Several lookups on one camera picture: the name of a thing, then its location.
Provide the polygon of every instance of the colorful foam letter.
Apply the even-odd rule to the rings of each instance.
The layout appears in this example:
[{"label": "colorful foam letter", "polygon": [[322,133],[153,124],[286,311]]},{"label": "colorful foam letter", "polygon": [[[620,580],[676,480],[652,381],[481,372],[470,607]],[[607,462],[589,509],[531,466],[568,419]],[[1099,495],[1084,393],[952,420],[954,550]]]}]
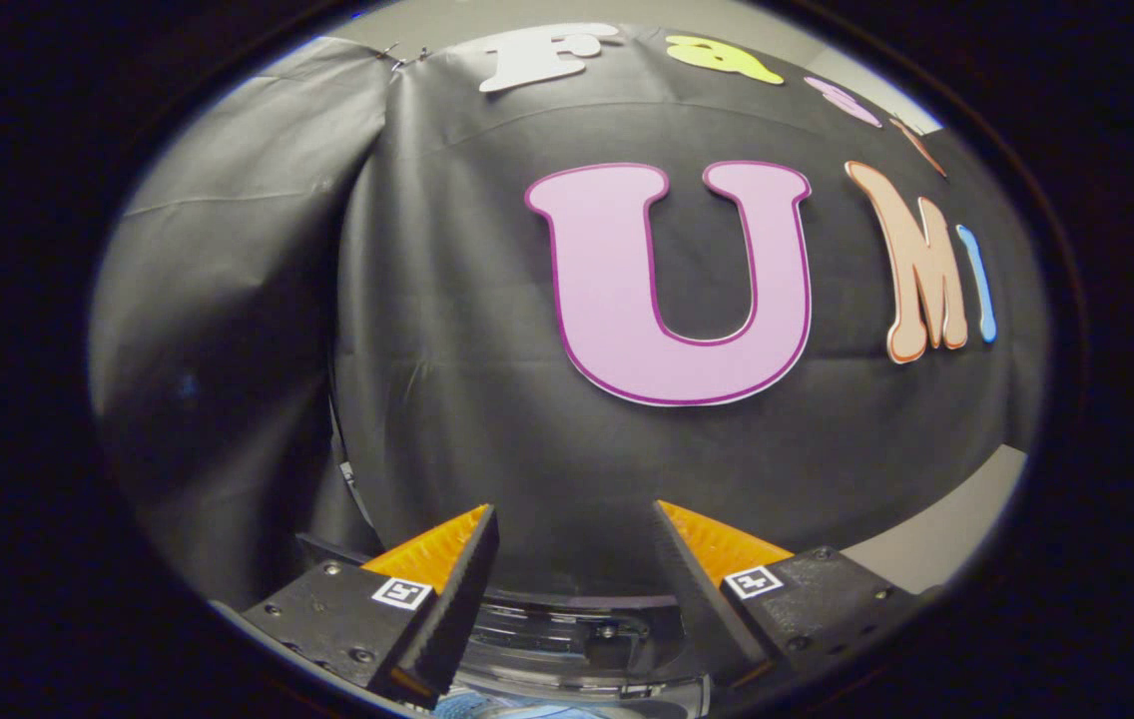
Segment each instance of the colorful foam letter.
[{"label": "colorful foam letter", "polygon": [[980,243],[974,239],[974,234],[963,225],[956,225],[958,237],[963,245],[967,247],[967,257],[971,259],[971,272],[974,272],[974,284],[980,288],[980,336],[985,341],[997,339],[997,319],[992,315],[992,296],[988,294],[988,274],[983,272],[983,257],[980,255]]},{"label": "colorful foam letter", "polygon": [[863,105],[860,105],[860,102],[855,101],[855,98],[847,94],[845,90],[841,90],[841,87],[829,85],[828,82],[823,82],[822,79],[814,77],[807,77],[804,79],[807,81],[807,85],[811,87],[816,87],[816,90],[823,94],[823,99],[836,104],[845,111],[845,113],[866,121],[874,128],[882,127],[882,124],[878,120],[878,118],[873,117],[873,113],[870,113],[870,111],[864,109]]},{"label": "colorful foam letter", "polygon": [[675,60],[695,65],[697,68],[739,73],[742,76],[768,83],[768,85],[782,85],[785,83],[785,78],[763,67],[762,61],[745,53],[739,46],[686,35],[670,35],[663,40],[672,43],[666,51]]},{"label": "colorful foam letter", "polygon": [[564,60],[558,54],[593,58],[603,51],[598,39],[619,32],[608,24],[579,23],[503,33],[486,46],[489,53],[496,53],[496,74],[483,81],[480,90],[497,92],[579,73],[585,69],[584,61]]},{"label": "colorful foam letter", "polygon": [[931,167],[936,168],[937,172],[940,172],[940,177],[949,177],[949,174],[945,172],[945,168],[941,168],[940,163],[937,163],[936,158],[931,158],[931,153],[926,151],[926,146],[922,144],[922,141],[919,139],[919,137],[915,136],[911,129],[905,127],[904,122],[897,120],[896,118],[891,118],[890,124],[898,127],[899,132],[904,133],[905,137],[907,137],[909,142],[913,142],[913,146],[922,153],[922,158],[926,158],[928,163],[931,163]]},{"label": "colorful foam letter", "polygon": [[919,228],[896,186],[881,172],[852,161],[846,163],[846,174],[869,196],[887,237],[891,279],[896,284],[896,323],[887,332],[887,354],[899,364],[917,360],[926,352],[928,329],[932,347],[940,346],[941,338],[949,349],[965,346],[963,281],[945,214],[933,202],[919,196],[922,213]]},{"label": "colorful foam letter", "polygon": [[660,319],[650,205],[669,179],[649,164],[564,170],[532,183],[549,221],[562,346],[590,381],[643,405],[723,405],[785,377],[803,354],[811,289],[798,202],[805,177],[771,163],[713,163],[704,184],[736,202],[753,304],[744,327],[688,339]]}]

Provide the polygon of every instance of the pink letter u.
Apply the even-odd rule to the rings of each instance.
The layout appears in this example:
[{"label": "pink letter u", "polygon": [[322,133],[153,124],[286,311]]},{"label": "pink letter u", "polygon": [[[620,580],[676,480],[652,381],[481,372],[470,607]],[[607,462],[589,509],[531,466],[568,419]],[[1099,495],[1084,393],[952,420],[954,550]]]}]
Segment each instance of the pink letter u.
[{"label": "pink letter u", "polygon": [[811,289],[798,202],[805,177],[771,163],[713,163],[704,184],[739,209],[753,290],[744,327],[689,339],[660,319],[650,205],[669,189],[650,164],[590,164],[527,188],[549,221],[562,347],[598,387],[643,405],[722,405],[785,377],[803,354]]}]

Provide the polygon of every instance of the black backdrop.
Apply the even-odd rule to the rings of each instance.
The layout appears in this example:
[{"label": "black backdrop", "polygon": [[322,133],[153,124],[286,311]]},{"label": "black backdrop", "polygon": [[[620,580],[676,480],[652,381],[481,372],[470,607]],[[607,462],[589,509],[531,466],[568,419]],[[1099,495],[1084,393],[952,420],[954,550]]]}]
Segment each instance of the black backdrop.
[{"label": "black backdrop", "polygon": [[[333,332],[344,445],[380,540],[494,502],[493,587],[507,591],[669,593],[644,521],[657,498],[792,551],[849,547],[1000,445],[1031,449],[1049,311],[1029,229],[972,152],[951,130],[926,136],[941,178],[795,65],[756,53],[786,87],[689,67],[663,52],[676,33],[621,26],[579,76],[497,96],[477,91],[494,67],[481,40],[393,76],[392,58],[316,40],[217,101],[147,170],[93,295],[94,409],[113,477],[194,586],[255,604],[302,570],[297,531],[374,552],[349,540],[358,510],[329,456]],[[750,302],[737,210],[700,183],[721,159],[811,184],[804,354],[736,404],[606,395],[562,352],[544,220],[523,189],[581,164],[662,168],[663,319],[721,337]],[[963,349],[891,363],[889,257],[848,160],[976,229],[996,342],[973,331]],[[976,284],[947,231],[976,328]]]},{"label": "black backdrop", "polygon": [[[1077,239],[1093,350],[1089,420],[1050,437],[1050,482],[1029,492],[1000,591],[818,713],[1134,713],[1134,5],[826,6],[956,87],[1027,159]],[[0,709],[307,711],[138,542],[101,479],[82,372],[84,291],[119,172],[142,154],[129,138],[294,19],[252,3],[0,12]]]}]

